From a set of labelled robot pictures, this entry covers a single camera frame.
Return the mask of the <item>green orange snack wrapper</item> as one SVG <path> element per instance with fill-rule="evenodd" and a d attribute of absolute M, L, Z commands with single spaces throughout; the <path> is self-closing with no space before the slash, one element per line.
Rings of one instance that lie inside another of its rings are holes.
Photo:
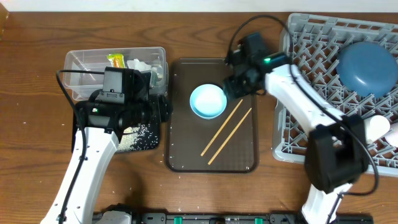
<path fill-rule="evenodd" d="M 112 67 L 126 68 L 123 54 L 109 54 L 107 59 L 111 62 Z"/>

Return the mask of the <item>white cup green inside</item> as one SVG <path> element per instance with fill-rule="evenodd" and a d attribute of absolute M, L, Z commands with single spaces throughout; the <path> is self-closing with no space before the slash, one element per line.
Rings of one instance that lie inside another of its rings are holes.
<path fill-rule="evenodd" d="M 364 120 L 366 143 L 372 144 L 390 130 L 390 122 L 381 115 L 375 115 Z"/>

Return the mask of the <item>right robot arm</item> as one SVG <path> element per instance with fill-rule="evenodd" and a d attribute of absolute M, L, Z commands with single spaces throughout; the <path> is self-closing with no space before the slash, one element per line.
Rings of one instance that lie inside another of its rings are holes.
<path fill-rule="evenodd" d="M 368 169 L 363 119 L 330 105 L 285 53 L 270 54 L 257 32 L 243 37 L 237 50 L 228 49 L 225 60 L 233 69 L 223 81 L 228 99 L 264 90 L 298 121 L 307 136 L 304 168 L 311 183 L 301 214 L 306 223 L 333 223 L 341 200 Z"/>

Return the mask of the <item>white cup pink inside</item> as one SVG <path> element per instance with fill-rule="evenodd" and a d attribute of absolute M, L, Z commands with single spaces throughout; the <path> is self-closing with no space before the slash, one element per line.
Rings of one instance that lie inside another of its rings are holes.
<path fill-rule="evenodd" d="M 384 138 L 391 146 L 398 147 L 398 123 L 391 125 L 390 131 Z"/>

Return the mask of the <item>white napkin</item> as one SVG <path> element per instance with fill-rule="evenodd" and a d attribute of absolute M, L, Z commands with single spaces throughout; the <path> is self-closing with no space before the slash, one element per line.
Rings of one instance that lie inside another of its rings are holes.
<path fill-rule="evenodd" d="M 130 69 L 137 70 L 139 72 L 149 72 L 152 70 L 152 67 L 149 64 L 146 64 L 145 62 L 141 62 L 138 59 L 134 60 L 128 60 L 127 61 L 127 66 Z"/>

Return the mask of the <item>dark blue plate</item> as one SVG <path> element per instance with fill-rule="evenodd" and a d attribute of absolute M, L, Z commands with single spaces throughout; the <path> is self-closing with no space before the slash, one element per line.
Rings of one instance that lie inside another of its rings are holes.
<path fill-rule="evenodd" d="M 397 83 L 397 62 L 378 44 L 351 44 L 341 50 L 337 60 L 336 72 L 342 84 L 359 96 L 382 97 Z"/>

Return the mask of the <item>light blue bowl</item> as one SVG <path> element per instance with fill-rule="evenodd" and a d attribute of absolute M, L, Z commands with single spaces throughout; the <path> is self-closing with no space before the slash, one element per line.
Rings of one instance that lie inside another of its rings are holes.
<path fill-rule="evenodd" d="M 203 84 L 192 91 L 189 104 L 200 118 L 214 119 L 226 109 L 227 98 L 219 86 Z"/>

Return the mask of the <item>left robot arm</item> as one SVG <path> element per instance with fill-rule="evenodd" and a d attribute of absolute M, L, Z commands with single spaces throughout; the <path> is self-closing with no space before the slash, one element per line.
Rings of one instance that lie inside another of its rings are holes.
<path fill-rule="evenodd" d="M 161 123 L 172 105 L 163 95 L 149 93 L 152 71 L 106 67 L 103 86 L 85 101 L 71 102 L 75 131 L 71 161 L 53 205 L 42 223 L 91 223 L 109 162 L 122 139 L 127 151 L 135 146 L 128 128 L 145 127 L 144 146 L 159 145 Z"/>

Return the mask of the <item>wooden chopstick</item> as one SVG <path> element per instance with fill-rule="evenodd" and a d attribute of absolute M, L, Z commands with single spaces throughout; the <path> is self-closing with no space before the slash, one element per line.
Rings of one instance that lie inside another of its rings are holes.
<path fill-rule="evenodd" d="M 222 145 L 218 148 L 218 150 L 215 152 L 215 154 L 212 156 L 212 158 L 208 161 L 208 165 L 210 166 L 213 161 L 216 159 L 216 157 L 219 155 L 219 153 L 223 150 L 223 148 L 225 147 L 225 145 L 227 145 L 227 143 L 229 142 L 229 140 L 233 137 L 233 135 L 235 134 L 235 132 L 239 129 L 240 125 L 242 125 L 242 123 L 244 122 L 244 120 L 246 119 L 246 117 L 249 115 L 249 113 L 252 111 L 252 108 L 249 108 L 248 111 L 246 112 L 246 114 L 241 118 L 241 120 L 239 121 L 239 123 L 234 127 L 234 129 L 230 132 L 230 134 L 228 135 L 228 137 L 224 140 L 224 142 L 222 143 Z"/>
<path fill-rule="evenodd" d="M 217 130 L 217 132 L 215 133 L 215 135 L 211 138 L 211 140 L 209 141 L 209 143 L 207 144 L 207 146 L 204 148 L 204 150 L 202 151 L 202 153 L 200 154 L 201 156 L 204 156 L 205 153 L 207 152 L 207 150 L 210 148 L 210 146 L 213 144 L 213 142 L 215 141 L 215 139 L 218 137 L 218 135 L 220 134 L 220 132 L 223 130 L 223 128 L 226 126 L 226 124 L 228 123 L 228 121 L 231 119 L 231 117 L 235 114 L 236 110 L 240 107 L 241 103 L 243 102 L 243 99 L 241 99 L 239 101 L 239 103 L 235 106 L 235 108 L 232 110 L 232 112 L 230 112 L 230 114 L 228 115 L 228 117 L 225 119 L 225 121 L 223 122 L 223 124 L 220 126 L 220 128 Z"/>

